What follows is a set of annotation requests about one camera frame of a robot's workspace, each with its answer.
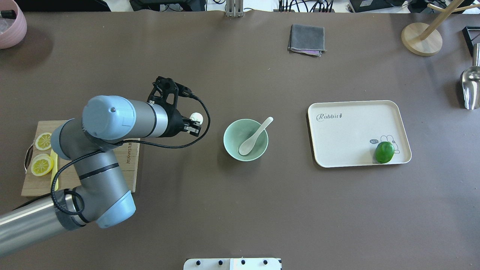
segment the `cutting board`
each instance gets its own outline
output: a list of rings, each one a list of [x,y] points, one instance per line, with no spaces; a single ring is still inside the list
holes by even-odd
[[[35,139],[44,132],[53,133],[53,131],[65,123],[67,120],[61,121],[39,121],[38,126],[36,128],[35,137],[33,138],[33,142]],[[120,168],[123,172],[123,176],[127,182],[128,188],[135,192],[135,187],[137,183],[137,169],[138,169],[138,154],[140,150],[140,144],[136,143],[128,143],[124,144],[116,149],[113,150],[117,160],[119,162]],[[40,151],[33,146],[33,154],[32,159],[38,154],[50,154],[51,149]],[[63,165],[70,162],[69,160],[63,160],[58,158],[58,169],[60,169]],[[30,169],[30,164],[25,173],[25,181],[24,187],[22,188],[22,196],[40,196],[50,192],[50,180],[52,177],[52,173],[49,172],[43,176],[35,176],[32,174]],[[59,189],[65,188],[74,188],[80,185],[80,180],[78,175],[75,171],[73,166],[68,167],[64,170],[59,176]]]

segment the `brown table surface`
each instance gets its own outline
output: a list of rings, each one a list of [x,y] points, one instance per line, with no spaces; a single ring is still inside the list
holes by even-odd
[[[25,40],[0,51],[1,214],[27,200],[23,158],[37,122],[79,117],[93,96],[146,100],[158,75],[171,77],[205,102],[212,126],[189,148],[141,148],[130,219],[33,245],[0,259],[1,269],[180,270],[188,258],[242,256],[295,270],[480,268],[480,110],[463,109],[458,95],[471,66],[461,30],[480,26],[479,16],[448,18],[442,50],[427,58],[400,40],[406,25],[435,18],[423,14],[25,16]],[[324,26],[327,52],[287,51],[293,23]],[[398,104],[412,160],[318,166],[308,106],[378,99]],[[201,107],[182,98],[179,110]],[[265,154],[231,158],[226,127],[268,116]]]

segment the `pink container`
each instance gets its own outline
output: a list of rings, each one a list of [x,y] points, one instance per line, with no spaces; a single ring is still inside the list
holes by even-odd
[[[25,16],[13,0],[0,0],[0,10],[14,10],[17,13],[15,22],[3,34],[0,34],[0,49],[17,45],[27,33]]]

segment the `folded cloth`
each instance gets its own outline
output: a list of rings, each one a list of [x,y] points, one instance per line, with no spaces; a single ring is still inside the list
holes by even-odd
[[[293,24],[288,41],[290,51],[320,56],[325,50],[325,28]]]

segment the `robotic arm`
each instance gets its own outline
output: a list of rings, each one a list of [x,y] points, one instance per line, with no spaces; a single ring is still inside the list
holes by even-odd
[[[0,216],[0,257],[92,221],[107,228],[134,214],[131,192],[112,150],[127,142],[160,146],[126,138],[172,137],[179,132],[198,137],[202,115],[183,117],[177,110],[178,96],[196,99],[206,109],[190,89],[172,79],[158,77],[153,85],[147,102],[94,97],[85,106],[81,120],[68,120],[53,132],[53,150],[59,157],[72,160],[69,164],[74,164],[81,185],[54,191],[55,181],[67,164],[57,173],[50,194]],[[169,95],[173,95],[173,104],[167,102]],[[208,126],[190,144],[168,148],[189,146],[207,131]]]

